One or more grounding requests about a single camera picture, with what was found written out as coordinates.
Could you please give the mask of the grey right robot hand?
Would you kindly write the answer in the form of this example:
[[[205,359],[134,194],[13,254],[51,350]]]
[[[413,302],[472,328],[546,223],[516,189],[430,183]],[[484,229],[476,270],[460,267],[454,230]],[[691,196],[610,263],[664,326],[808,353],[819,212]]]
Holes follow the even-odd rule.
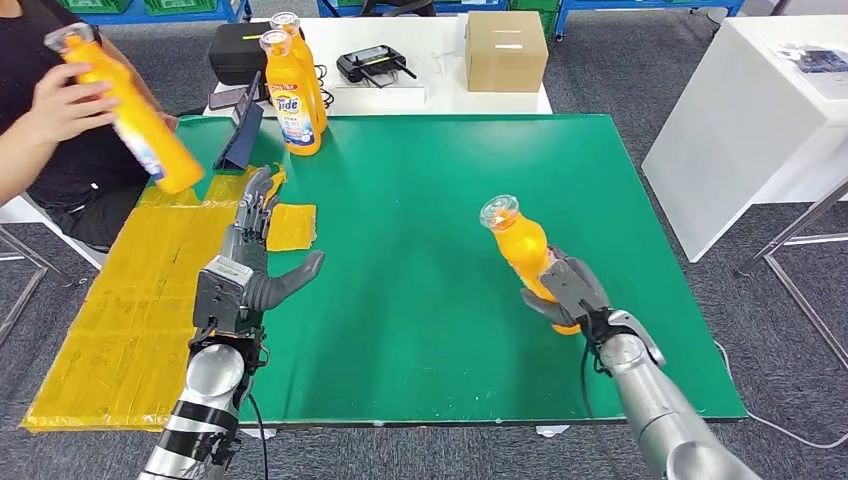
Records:
[[[563,333],[579,332],[591,313],[610,306],[609,298],[585,262],[557,247],[550,247],[549,253],[553,262],[540,276],[540,283],[553,300],[545,300],[528,288],[521,290],[522,299]]]

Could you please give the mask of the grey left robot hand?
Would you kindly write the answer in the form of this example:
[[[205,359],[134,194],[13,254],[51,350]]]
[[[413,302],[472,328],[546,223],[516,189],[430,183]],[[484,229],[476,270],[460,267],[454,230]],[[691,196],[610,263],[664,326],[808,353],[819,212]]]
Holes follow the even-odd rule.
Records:
[[[268,166],[258,168],[249,176],[221,249],[223,257],[250,270],[241,305],[258,312],[277,307],[311,282],[325,259],[322,251],[312,251],[297,268],[278,277],[268,274],[267,238],[272,209],[277,205],[277,196],[270,192],[272,186]]]

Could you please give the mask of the person's right hand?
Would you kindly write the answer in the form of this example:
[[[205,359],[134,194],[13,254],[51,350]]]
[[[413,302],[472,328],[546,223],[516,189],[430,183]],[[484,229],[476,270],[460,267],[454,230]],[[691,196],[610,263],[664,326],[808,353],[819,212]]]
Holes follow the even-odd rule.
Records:
[[[119,101],[109,95],[110,83],[73,83],[90,69],[85,63],[59,65],[36,84],[26,114],[27,129],[36,145],[55,146],[114,120]]]

